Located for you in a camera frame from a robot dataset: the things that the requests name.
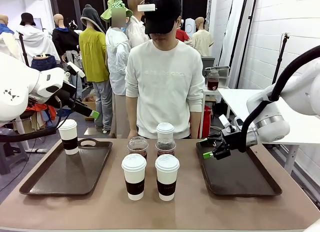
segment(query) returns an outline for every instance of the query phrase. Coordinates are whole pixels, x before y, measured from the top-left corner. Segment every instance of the white jacket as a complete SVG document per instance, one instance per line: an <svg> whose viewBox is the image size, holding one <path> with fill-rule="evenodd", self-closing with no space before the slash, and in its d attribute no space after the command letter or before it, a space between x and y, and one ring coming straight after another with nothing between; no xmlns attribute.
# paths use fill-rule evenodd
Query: white jacket
<svg viewBox="0 0 320 232"><path fill-rule="evenodd" d="M126 95L126 66L130 53L129 39L119 28L109 28L105 35L108 54L109 79L113 93Z"/></svg>
<svg viewBox="0 0 320 232"><path fill-rule="evenodd" d="M0 34L0 52L22 61L19 53L18 43L16 42L12 33L3 32Z"/></svg>
<svg viewBox="0 0 320 232"><path fill-rule="evenodd" d="M145 34L145 26L134 16L131 16L125 33L129 38L131 48L141 45L149 40L148 35Z"/></svg>
<svg viewBox="0 0 320 232"><path fill-rule="evenodd" d="M47 34L42 32L40 29L37 29L31 25L20 25L17 31L23 34L23 44L25 52L27 54L29 65L31 65L34 56L41 55L42 53L50 54L55 57L56 61L60 61L60 57L58 55L53 41ZM15 33L14 37L15 40L18 42L20 54L23 57L23 51L21 47L21 42L19 40L19 34Z"/></svg>

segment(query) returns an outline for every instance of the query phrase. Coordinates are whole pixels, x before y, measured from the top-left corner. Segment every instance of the gray stool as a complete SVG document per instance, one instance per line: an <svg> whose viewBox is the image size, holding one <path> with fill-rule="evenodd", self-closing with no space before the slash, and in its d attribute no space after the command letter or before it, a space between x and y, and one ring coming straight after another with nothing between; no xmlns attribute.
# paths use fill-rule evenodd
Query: gray stool
<svg viewBox="0 0 320 232"><path fill-rule="evenodd" d="M3 136L11 136L16 135L16 132L13 129L9 128L0 128L0 135ZM19 146L20 153L10 156L10 158L6 157L5 154L5 144L9 143L0 143L0 175L6 175L10 173L10 165L20 161L20 160L28 160L28 155L22 145L22 143L17 142Z"/></svg>

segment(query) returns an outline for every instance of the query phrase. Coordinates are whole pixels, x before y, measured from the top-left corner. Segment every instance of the gray pants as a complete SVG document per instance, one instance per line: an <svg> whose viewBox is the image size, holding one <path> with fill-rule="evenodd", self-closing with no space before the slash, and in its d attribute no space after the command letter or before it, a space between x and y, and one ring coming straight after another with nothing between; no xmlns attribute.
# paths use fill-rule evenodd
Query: gray pants
<svg viewBox="0 0 320 232"><path fill-rule="evenodd" d="M77 99L82 99L82 82L81 82L80 75L78 75L78 84L77 84L77 86L76 86L76 82L77 82L77 76L76 75L70 75L69 82L74 87L76 87L76 98Z"/></svg>
<svg viewBox="0 0 320 232"><path fill-rule="evenodd" d="M112 88L109 80L93 82L95 90L95 109L99 116L94 120L96 127L103 127L105 131L111 129L112 122Z"/></svg>

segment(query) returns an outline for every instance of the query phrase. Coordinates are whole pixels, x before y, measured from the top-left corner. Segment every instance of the brown serving tray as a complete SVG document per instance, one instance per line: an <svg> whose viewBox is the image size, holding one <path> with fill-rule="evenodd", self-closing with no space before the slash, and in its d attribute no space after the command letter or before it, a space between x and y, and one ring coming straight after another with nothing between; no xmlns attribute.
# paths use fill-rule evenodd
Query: brown serving tray
<svg viewBox="0 0 320 232"><path fill-rule="evenodd" d="M272 178L251 148L241 153L231 150L231 156L217 160L204 159L203 154L213 147L196 143L202 174L209 190L217 196L261 197L278 196L282 189Z"/></svg>
<svg viewBox="0 0 320 232"><path fill-rule="evenodd" d="M79 153L67 155L61 142L19 192L38 196L83 196L93 191L109 157L112 142L85 138L78 141L78 147Z"/></svg>

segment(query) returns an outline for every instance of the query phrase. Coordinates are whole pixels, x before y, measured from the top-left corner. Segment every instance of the man in white sweatshirt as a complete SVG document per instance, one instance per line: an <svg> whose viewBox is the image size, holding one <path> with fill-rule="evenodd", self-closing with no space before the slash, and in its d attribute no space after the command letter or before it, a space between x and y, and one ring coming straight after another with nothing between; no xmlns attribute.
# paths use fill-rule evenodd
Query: man in white sweatshirt
<svg viewBox="0 0 320 232"><path fill-rule="evenodd" d="M131 49L126 67L129 138L156 139L161 122L174 126L175 139L198 137L204 77L200 54L176 39L180 0L145 0L145 33L151 40Z"/></svg>

